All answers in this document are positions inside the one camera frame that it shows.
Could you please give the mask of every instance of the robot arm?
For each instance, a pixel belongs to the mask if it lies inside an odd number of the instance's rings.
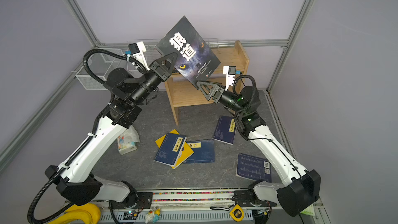
[[[111,71],[107,81],[104,82],[96,77],[87,65],[89,56],[96,52],[127,60],[131,56],[139,56],[145,46],[137,45],[136,48],[138,52],[132,53],[130,56],[118,56],[101,49],[90,50],[86,53],[83,64],[87,73],[116,95],[117,99],[110,102],[109,107],[105,108],[97,117],[99,121],[96,123],[96,132],[93,128],[94,133],[89,133],[79,148],[60,165],[48,167],[45,174],[49,181],[39,191],[28,210],[27,218],[30,223],[50,221],[72,204],[84,205],[92,200],[117,201],[125,208],[131,208],[137,203],[137,191],[130,184],[125,181],[112,182],[101,179],[94,176],[91,170],[112,142],[137,119],[141,112],[139,105],[143,100],[161,82],[165,82],[171,76],[177,54],[171,53],[155,60],[150,64],[149,70],[147,65],[134,59],[133,64],[139,66],[144,72],[140,78],[132,77],[123,68],[116,68]],[[253,187],[255,200],[279,202],[288,214],[295,216],[318,199],[320,177],[316,171],[308,172],[304,166],[295,161],[257,114],[256,109],[260,105],[260,100],[254,79],[252,80],[253,87],[244,87],[239,94],[235,92],[235,85],[239,77],[232,82],[233,69],[234,67],[231,67],[226,70],[226,73],[229,74],[227,85],[232,83],[234,92],[226,90],[220,83],[198,82],[197,85],[207,100],[212,99],[214,103],[223,104],[230,113],[235,111],[234,119],[239,133],[264,153],[281,177],[285,187],[277,189],[277,197],[269,198],[269,194],[264,193],[270,191],[269,187],[260,182]],[[33,213],[37,202],[52,183],[57,185],[57,191],[71,203],[46,219],[36,220]]]
[[[235,67],[224,66],[226,85],[231,85],[231,77],[235,70]],[[242,78],[249,78],[253,86],[244,87],[238,94],[235,86]],[[261,102],[254,78],[250,75],[237,77],[232,83],[234,92],[226,90],[226,87],[215,82],[197,82],[197,85],[207,100],[212,99],[214,103],[223,104],[234,115],[238,132],[263,152],[281,178],[284,187],[269,186],[265,182],[255,185],[253,190],[258,200],[277,202],[291,216],[296,216],[318,200],[321,180],[319,174],[315,170],[308,171],[297,162],[272,135],[264,120],[256,112]]]

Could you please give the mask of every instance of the wooden bookshelf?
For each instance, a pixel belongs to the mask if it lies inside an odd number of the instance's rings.
[[[249,57],[246,54],[240,41],[235,42],[235,47],[213,48],[212,51],[220,60],[221,64],[216,68],[213,74],[222,74],[223,66],[236,66],[236,70],[240,70],[242,74],[247,73],[249,67]],[[164,84],[166,86],[167,95],[169,97],[170,106],[172,108],[174,120],[178,125],[178,107],[186,107],[193,105],[212,104],[213,101],[207,101],[202,92],[196,89],[189,81],[174,81],[173,78],[179,78],[181,74],[172,75]],[[210,82],[220,82],[225,85],[226,78],[208,79]],[[236,89],[239,92],[242,83],[239,82]]]

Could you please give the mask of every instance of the cable tie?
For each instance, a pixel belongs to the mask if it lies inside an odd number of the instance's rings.
[[[95,134],[92,134],[91,132],[89,132],[89,133],[87,133],[87,136],[91,136],[91,137],[97,137],[97,135],[95,135]]]
[[[65,168],[65,169],[69,169],[69,166],[66,166],[65,163],[61,163],[60,165],[58,165],[58,168]]]

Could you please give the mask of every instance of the blue book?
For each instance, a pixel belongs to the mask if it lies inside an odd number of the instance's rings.
[[[184,163],[213,163],[216,161],[214,153],[214,140],[189,141],[193,154]]]
[[[238,166],[236,175],[251,180],[264,180],[271,182],[271,164],[261,157],[238,154]]]
[[[216,130],[213,139],[227,144],[233,144],[235,138],[236,126],[234,117],[220,116],[218,118]]]
[[[187,136],[185,135],[167,133],[154,160],[159,163],[176,166],[186,139]]]

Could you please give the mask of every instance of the gray floor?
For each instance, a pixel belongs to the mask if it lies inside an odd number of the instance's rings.
[[[260,92],[261,105],[258,112],[278,138],[274,122],[269,111],[265,95]],[[158,188],[239,188],[247,187],[253,181],[237,177],[236,165],[238,153],[264,157],[260,150],[250,141],[245,141],[236,133],[233,145],[215,141],[215,163],[182,164],[175,170],[170,166],[153,161],[158,150],[155,140],[172,129],[177,129],[187,136],[187,140],[212,138],[220,115],[229,113],[221,104],[208,104],[180,107],[180,125],[176,126],[166,92],[142,112],[133,126],[140,136],[138,149],[125,155],[117,152],[114,142],[93,169],[93,173],[113,181],[126,180],[136,189]],[[281,180],[273,169],[272,181]]]

